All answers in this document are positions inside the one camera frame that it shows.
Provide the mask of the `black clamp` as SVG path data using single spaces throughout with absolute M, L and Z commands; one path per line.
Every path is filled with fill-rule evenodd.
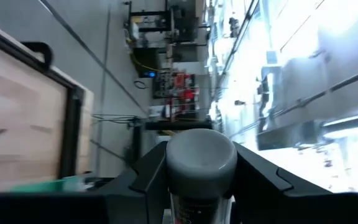
M 44 57 L 44 61 L 40 63 L 43 71 L 47 72 L 50 70 L 53 62 L 53 52 L 50 46 L 44 42 L 21 42 L 22 45 L 26 46 L 33 52 L 40 53 Z

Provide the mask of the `black white striped paint tube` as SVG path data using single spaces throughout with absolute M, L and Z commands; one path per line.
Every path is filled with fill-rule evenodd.
M 237 165 L 234 143 L 211 129 L 189 129 L 167 143 L 173 224 L 227 224 Z

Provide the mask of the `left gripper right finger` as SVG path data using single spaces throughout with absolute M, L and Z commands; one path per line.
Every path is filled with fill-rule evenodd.
M 307 224 L 317 219 L 295 197 L 317 197 L 332 193 L 281 168 L 250 149 L 234 143 L 237 165 L 232 191 L 236 200 L 236 222 L 245 224 Z

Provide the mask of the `red shelf equipment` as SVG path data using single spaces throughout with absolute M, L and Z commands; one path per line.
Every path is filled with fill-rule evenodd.
M 191 110 L 191 107 L 195 107 L 197 92 L 195 74 L 185 72 L 173 74 L 172 98 L 175 108 L 182 112 Z

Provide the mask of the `green translucent plastic bin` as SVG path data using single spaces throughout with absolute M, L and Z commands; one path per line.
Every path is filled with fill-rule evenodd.
M 37 182 L 33 184 L 17 185 L 10 189 L 11 192 L 83 192 L 88 185 L 81 176 L 64 177 L 62 179 Z

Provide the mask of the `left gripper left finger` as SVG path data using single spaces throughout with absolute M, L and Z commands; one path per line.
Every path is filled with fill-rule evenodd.
M 162 224 L 168 207 L 168 178 L 161 142 L 131 168 L 99 188 L 110 224 Z

